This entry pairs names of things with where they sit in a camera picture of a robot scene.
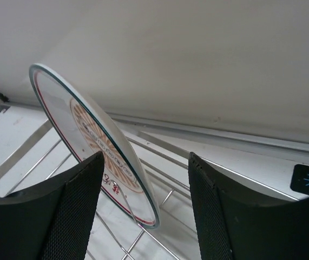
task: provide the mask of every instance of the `decorated plate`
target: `decorated plate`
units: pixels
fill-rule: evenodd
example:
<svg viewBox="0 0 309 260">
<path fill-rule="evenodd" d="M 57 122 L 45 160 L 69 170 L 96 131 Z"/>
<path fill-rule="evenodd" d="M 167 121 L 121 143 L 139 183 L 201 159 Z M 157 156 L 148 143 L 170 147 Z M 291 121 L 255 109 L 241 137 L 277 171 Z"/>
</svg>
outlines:
<svg viewBox="0 0 309 260">
<path fill-rule="evenodd" d="M 105 157 L 103 192 L 127 215 L 126 196 L 139 223 L 159 225 L 159 207 L 138 157 L 113 120 L 87 95 L 54 70 L 33 64 L 29 77 L 34 92 L 57 133 L 78 161 L 102 151 Z"/>
</svg>

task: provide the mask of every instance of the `white plate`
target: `white plate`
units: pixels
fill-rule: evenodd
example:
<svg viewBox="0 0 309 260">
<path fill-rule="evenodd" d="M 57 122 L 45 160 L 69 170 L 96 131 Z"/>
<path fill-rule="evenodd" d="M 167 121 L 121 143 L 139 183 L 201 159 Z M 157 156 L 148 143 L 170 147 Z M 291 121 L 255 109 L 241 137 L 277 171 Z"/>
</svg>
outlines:
<svg viewBox="0 0 309 260">
<path fill-rule="evenodd" d="M 136 219 L 146 228 L 159 226 L 159 207 L 138 157 L 113 120 L 88 95 L 77 91 L 54 70 L 42 64 L 29 68 L 35 94 L 57 133 L 78 161 L 97 151 L 105 157 L 105 181 L 121 187 Z M 129 208 L 112 182 L 102 190 L 126 214 Z"/>
</svg>

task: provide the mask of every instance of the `metal rack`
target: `metal rack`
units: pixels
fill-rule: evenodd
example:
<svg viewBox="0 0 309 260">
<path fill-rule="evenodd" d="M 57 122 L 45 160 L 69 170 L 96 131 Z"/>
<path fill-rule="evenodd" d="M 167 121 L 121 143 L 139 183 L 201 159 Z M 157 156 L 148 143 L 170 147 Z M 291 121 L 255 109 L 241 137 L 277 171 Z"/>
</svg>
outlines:
<svg viewBox="0 0 309 260">
<path fill-rule="evenodd" d="M 188 169 L 188 165 L 175 160 L 174 158 L 171 158 L 161 152 L 156 151 L 155 149 L 152 149 L 150 147 L 147 147 L 146 145 L 143 145 L 142 143 L 127 137 L 128 141 L 136 144 L 180 167 L 183 167 L 185 170 Z M 182 150 L 176 146 L 172 146 L 169 143 L 166 143 L 164 141 L 161 141 L 159 139 L 156 140 L 156 138 L 150 137 L 149 138 L 150 141 L 158 146 L 161 146 L 162 148 L 168 150 L 168 151 L 173 151 L 176 154 L 182 156 L 184 155 L 185 158 L 188 158 L 189 153 L 185 150 Z M 55 142 L 44 154 L 43 156 L 30 168 L 30 170 L 21 177 L 21 179 L 6 193 L 6 195 L 10 194 L 11 192 L 13 192 L 32 172 L 33 170 L 54 150 L 55 147 L 57 147 L 60 143 L 62 142 L 62 140 L 59 140 L 57 142 Z M 59 168 L 71 157 L 72 154 L 67 155 L 55 168 L 52 172 L 50 172 L 49 175 L 47 175 L 47 177 L 45 178 L 48 179 L 50 177 L 52 177 L 58 170 Z M 187 199 L 190 199 L 190 195 L 189 195 L 189 187 L 185 184 L 183 184 L 182 182 L 176 180 L 175 178 L 171 177 L 169 174 L 159 170 L 158 168 L 156 168 L 154 165 L 140 159 L 141 163 L 143 163 L 145 166 L 147 166 L 148 168 L 152 169 L 153 171 L 155 171 L 156 173 L 158 173 L 158 175 L 153 174 L 151 171 L 146 170 L 146 172 L 154 179 L 156 179 L 157 181 L 161 182 L 162 184 L 166 185 L 170 191 L 167 193 L 167 195 L 165 196 L 164 200 L 161 202 L 160 204 L 160 209 L 163 210 L 163 206 L 164 204 L 170 199 L 171 195 L 176 192 L 182 196 L 184 196 Z M 172 185 L 170 182 L 174 183 L 175 185 L 177 185 L 179 188 L 183 189 L 184 191 L 186 191 L 187 193 L 183 192 L 182 190 L 180 190 L 179 188 L 175 187 L 174 185 Z M 122 257 L 122 260 L 130 258 L 130 259 L 134 259 L 134 257 L 131 255 L 132 250 L 136 247 L 136 245 L 138 244 L 138 242 L 141 240 L 141 238 L 143 237 L 143 235 L 146 233 L 154 242 L 156 242 L 160 247 L 162 247 L 165 251 L 167 251 L 171 256 L 172 259 L 181 259 L 179 258 L 174 252 L 173 250 L 171 250 L 170 248 L 168 248 L 167 246 L 165 246 L 159 239 L 157 239 L 155 236 L 153 236 L 148 230 L 146 230 L 139 222 L 137 222 L 133 211 L 131 209 L 131 207 L 129 206 L 129 203 L 126 199 L 126 196 L 124 195 L 121 187 L 117 184 L 117 182 L 115 180 L 109 180 L 107 182 L 104 181 L 104 183 L 113 183 L 114 185 L 116 185 L 119 189 L 119 191 L 121 192 L 124 201 L 127 203 L 128 208 L 130 209 L 130 213 L 133 217 L 133 221 L 135 222 L 135 224 L 139 227 L 140 233 L 139 235 L 136 237 L 136 239 L 132 242 L 131 246 L 126 249 L 125 246 L 123 246 L 120 241 L 117 239 L 117 235 L 111 230 L 111 228 L 107 225 L 107 223 L 104 221 L 104 219 L 98 214 L 98 212 L 95 213 L 96 218 L 98 218 L 100 220 L 100 222 L 103 224 L 103 226 L 107 229 L 107 231 L 109 232 L 109 234 L 112 236 L 113 240 L 116 242 L 116 244 L 123 250 L 124 252 L 124 256 Z M 93 254 L 91 254 L 91 252 L 89 250 L 87 250 L 87 254 L 92 258 L 95 259 L 95 257 L 93 256 Z"/>
</svg>

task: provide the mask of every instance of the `wire rack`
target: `wire rack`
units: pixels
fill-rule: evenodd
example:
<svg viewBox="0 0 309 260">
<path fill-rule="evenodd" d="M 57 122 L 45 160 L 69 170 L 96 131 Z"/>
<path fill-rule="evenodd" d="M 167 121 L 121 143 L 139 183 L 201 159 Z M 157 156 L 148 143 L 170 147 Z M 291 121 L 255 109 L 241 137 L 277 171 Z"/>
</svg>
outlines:
<svg viewBox="0 0 309 260">
<path fill-rule="evenodd" d="M 188 158 L 189 153 L 179 147 L 173 146 L 167 142 L 164 142 L 160 139 L 157 139 L 151 135 L 147 135 L 144 132 L 137 132 L 137 136 L 141 136 L 141 139 L 150 141 L 151 143 L 160 146 L 162 148 L 164 148 L 165 150 L 168 150 L 170 152 L 173 152 L 181 157 L 184 158 Z M 134 140 L 133 138 L 127 137 L 128 141 L 130 143 L 136 144 L 148 151 L 150 151 L 151 153 L 154 153 L 158 156 L 160 156 L 161 158 L 164 158 L 182 168 L 184 168 L 185 170 L 188 170 L 188 165 L 184 164 L 162 152 L 159 152 L 151 147 L 148 147 L 144 144 L 142 144 L 139 141 Z M 21 177 L 21 179 L 6 193 L 6 195 L 10 194 L 11 192 L 13 192 L 32 172 L 33 170 L 62 142 L 62 140 L 59 140 L 57 142 L 55 142 L 44 154 L 43 156 L 30 168 L 30 170 Z M 54 170 L 52 172 L 50 172 L 49 175 L 46 176 L 45 180 L 49 179 L 50 177 L 52 177 L 57 171 L 58 169 L 60 169 L 60 167 L 72 156 L 72 154 L 68 154 L 61 162 L 58 163 L 58 165 L 54 168 Z M 140 159 L 140 162 L 145 165 L 147 168 L 155 171 L 157 174 L 154 174 L 152 171 L 146 170 L 147 174 L 152 177 L 153 179 L 159 181 L 162 185 L 165 185 L 168 189 L 169 192 L 166 194 L 165 198 L 163 201 L 161 201 L 160 203 L 160 209 L 163 210 L 163 206 L 164 204 L 170 199 L 170 197 L 174 194 L 174 193 L 178 193 L 182 196 L 184 196 L 185 198 L 187 198 L 188 200 L 191 201 L 191 197 L 189 195 L 190 191 L 189 191 L 189 187 L 187 185 L 185 185 L 184 183 L 178 181 L 177 179 L 173 178 L 170 174 L 161 171 L 160 169 L 158 169 L 157 167 L 155 167 L 154 165 L 150 164 L 149 162 Z M 160 239 L 156 238 L 153 234 L 151 234 L 147 229 L 145 229 L 140 223 L 137 222 L 133 211 L 126 199 L 126 196 L 124 195 L 121 187 L 117 184 L 117 182 L 115 180 L 108 180 L 107 182 L 104 181 L 105 184 L 107 183 L 111 183 L 115 186 L 118 187 L 119 192 L 122 194 L 124 201 L 127 203 L 128 208 L 130 209 L 130 213 L 131 216 L 133 218 L 133 221 L 135 222 L 136 226 L 139 228 L 139 235 L 134 239 L 134 241 L 131 243 L 131 246 L 126 248 L 124 245 L 122 245 L 122 243 L 119 241 L 119 239 L 117 238 L 117 233 L 114 232 L 112 230 L 112 228 L 106 223 L 106 221 L 100 216 L 100 214 L 98 213 L 98 211 L 95 212 L 95 217 L 98 218 L 100 220 L 100 222 L 102 223 L 102 225 L 107 229 L 107 231 L 109 232 L 109 234 L 112 236 L 113 240 L 116 242 L 116 244 L 121 248 L 121 250 L 124 252 L 124 256 L 121 258 L 122 260 L 124 259 L 134 259 L 134 257 L 132 256 L 132 251 L 133 249 L 136 247 L 136 245 L 138 244 L 138 242 L 141 240 L 141 238 L 143 238 L 143 235 L 146 233 L 152 240 L 153 242 L 157 243 L 161 248 L 163 248 L 170 256 L 172 256 L 172 259 L 183 259 L 177 256 L 177 254 L 174 253 L 174 250 L 170 249 L 169 247 L 165 246 L 163 242 L 160 241 Z M 89 257 L 91 259 L 96 259 L 93 254 L 87 250 L 87 254 L 89 255 Z"/>
</svg>

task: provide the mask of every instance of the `plate rim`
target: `plate rim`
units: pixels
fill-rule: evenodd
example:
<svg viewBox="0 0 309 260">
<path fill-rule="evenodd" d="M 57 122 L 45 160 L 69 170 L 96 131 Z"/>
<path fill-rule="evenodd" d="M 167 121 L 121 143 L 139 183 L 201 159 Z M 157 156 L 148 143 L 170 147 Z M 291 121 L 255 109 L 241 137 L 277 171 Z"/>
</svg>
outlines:
<svg viewBox="0 0 309 260">
<path fill-rule="evenodd" d="M 72 155 L 75 157 L 75 159 L 77 161 L 80 162 L 80 159 L 78 158 L 78 156 L 75 154 L 74 150 L 70 147 L 70 144 L 69 142 L 67 142 L 67 140 L 65 139 L 65 137 L 63 136 L 63 134 L 61 133 L 60 129 L 58 128 L 58 126 L 55 124 L 55 121 L 53 120 L 53 118 L 51 117 L 50 113 L 46 110 L 45 108 L 45 105 L 43 104 L 43 100 L 41 99 L 38 91 L 37 91 L 37 88 L 36 88 L 36 85 L 34 83 L 34 72 L 36 70 L 41 70 L 41 71 L 44 71 L 45 73 L 47 73 L 49 76 L 51 76 L 61 87 L 63 87 L 85 110 L 86 112 L 88 113 L 88 115 L 96 122 L 96 124 L 100 127 L 100 129 L 103 131 L 103 133 L 107 136 L 107 138 L 111 141 L 111 143 L 114 145 L 114 147 L 117 149 L 117 151 L 119 152 L 119 154 L 121 155 L 121 157 L 125 160 L 125 162 L 127 163 L 127 165 L 130 167 L 130 170 L 132 171 L 132 173 L 134 174 L 136 180 L 139 182 L 142 190 L 144 191 L 146 197 L 147 197 L 147 200 L 149 201 L 150 203 L 150 206 L 154 212 L 154 224 L 152 225 L 149 225 L 149 224 L 146 224 L 146 223 L 143 223 L 141 222 L 138 218 L 136 218 L 136 222 L 141 224 L 144 228 L 148 228 L 148 229 L 155 229 L 157 228 L 159 225 L 160 225 L 160 218 L 159 218 L 159 213 L 158 213 L 158 210 L 157 207 L 155 206 L 156 201 L 153 201 L 155 200 L 154 198 L 154 195 L 151 196 L 150 192 L 148 192 L 147 188 L 144 186 L 141 178 L 139 177 L 139 175 L 137 174 L 137 172 L 135 171 L 135 169 L 133 168 L 133 166 L 131 165 L 131 163 L 129 162 L 129 160 L 127 159 L 127 157 L 125 156 L 125 154 L 122 152 L 122 150 L 119 148 L 118 144 L 115 142 L 115 140 L 110 136 L 110 134 L 106 131 L 105 127 L 100 123 L 100 121 L 92 114 L 92 112 L 90 111 L 90 109 L 88 108 L 91 107 L 92 110 L 93 107 L 89 104 L 88 101 L 85 101 L 86 103 L 83 103 L 83 101 L 81 100 L 81 98 L 83 98 L 83 95 L 81 95 L 81 93 L 79 93 L 75 87 L 73 85 L 71 85 L 63 76 L 61 76 L 59 73 L 57 73 L 56 71 L 54 71 L 53 69 L 51 69 L 50 67 L 46 66 L 46 65 L 43 65 L 43 64 L 40 64 L 40 63 L 34 63 L 32 64 L 30 67 L 29 67 L 29 79 L 30 79 L 30 83 L 31 83 L 31 86 L 34 90 L 34 93 L 41 105 L 41 107 L 43 108 L 47 118 L 50 120 L 51 124 L 53 125 L 54 129 L 56 130 L 57 134 L 60 136 L 60 138 L 62 139 L 62 141 L 64 142 L 64 144 L 66 145 L 66 147 L 69 149 L 69 151 L 72 153 Z M 104 194 L 113 201 L 113 203 L 120 209 L 122 210 L 128 217 L 130 217 L 131 219 L 133 219 L 131 213 L 127 212 L 123 206 L 116 202 L 115 199 L 110 196 L 105 190 L 104 188 L 102 187 L 102 191 L 104 192 Z"/>
</svg>

